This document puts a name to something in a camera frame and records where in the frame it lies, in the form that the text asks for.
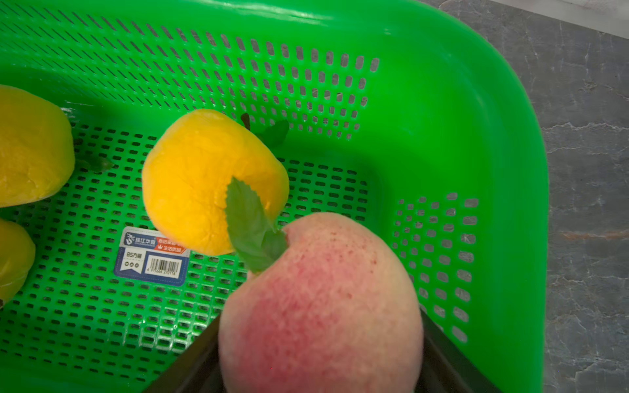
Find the leaf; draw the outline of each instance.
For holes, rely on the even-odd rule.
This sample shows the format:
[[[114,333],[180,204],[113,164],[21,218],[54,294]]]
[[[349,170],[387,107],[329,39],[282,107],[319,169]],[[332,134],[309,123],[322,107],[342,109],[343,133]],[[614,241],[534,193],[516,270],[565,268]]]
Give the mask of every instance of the leaf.
[[[280,120],[274,125],[268,127],[263,132],[256,134],[258,138],[264,143],[268,148],[274,148],[280,146],[284,143],[286,139],[286,135],[288,135],[288,121]]]
[[[96,173],[107,172],[109,169],[114,167],[114,163],[109,161],[107,158],[95,155],[78,155],[76,156],[76,161],[78,167],[83,167]]]
[[[275,230],[258,194],[246,183],[231,178],[227,187],[227,232],[240,260],[253,273],[266,270],[288,248],[281,230]]]

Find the basket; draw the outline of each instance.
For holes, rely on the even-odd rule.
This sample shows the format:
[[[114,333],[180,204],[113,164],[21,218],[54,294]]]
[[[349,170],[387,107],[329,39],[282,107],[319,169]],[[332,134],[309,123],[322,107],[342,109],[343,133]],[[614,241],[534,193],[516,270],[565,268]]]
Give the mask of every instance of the basket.
[[[0,84],[65,108],[76,152],[116,164],[0,211],[37,245],[0,311],[0,390],[138,392],[219,315],[246,279],[236,257],[193,253],[180,287],[113,271],[123,229],[153,229],[147,153],[214,108],[247,111],[254,131],[289,120],[280,224],[334,211],[366,225],[484,375],[541,391],[542,137],[517,76],[462,23],[403,0],[1,0]]]

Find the label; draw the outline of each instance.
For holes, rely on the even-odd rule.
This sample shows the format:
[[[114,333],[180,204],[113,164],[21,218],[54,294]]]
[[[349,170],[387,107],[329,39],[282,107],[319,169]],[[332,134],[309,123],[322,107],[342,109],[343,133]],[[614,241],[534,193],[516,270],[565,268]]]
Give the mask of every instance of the label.
[[[114,274],[126,279],[180,287],[186,281],[190,250],[158,231],[127,226],[122,231]]]

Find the pink peach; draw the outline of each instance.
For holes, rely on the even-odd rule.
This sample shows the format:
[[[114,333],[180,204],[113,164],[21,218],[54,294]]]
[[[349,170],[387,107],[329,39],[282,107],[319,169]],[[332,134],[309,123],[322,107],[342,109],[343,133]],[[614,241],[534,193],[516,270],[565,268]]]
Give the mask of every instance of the pink peach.
[[[408,393],[420,308],[391,249],[332,213],[284,228],[288,250],[235,291],[219,348],[229,393]]]

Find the marble countertop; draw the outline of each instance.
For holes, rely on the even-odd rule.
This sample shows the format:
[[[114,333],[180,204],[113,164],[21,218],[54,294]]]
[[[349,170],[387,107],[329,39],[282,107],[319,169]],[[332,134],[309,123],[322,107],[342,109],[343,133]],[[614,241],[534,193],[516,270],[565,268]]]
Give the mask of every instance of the marble countertop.
[[[503,54],[542,127],[550,171],[544,391],[628,392],[629,40],[487,0],[423,1]]]

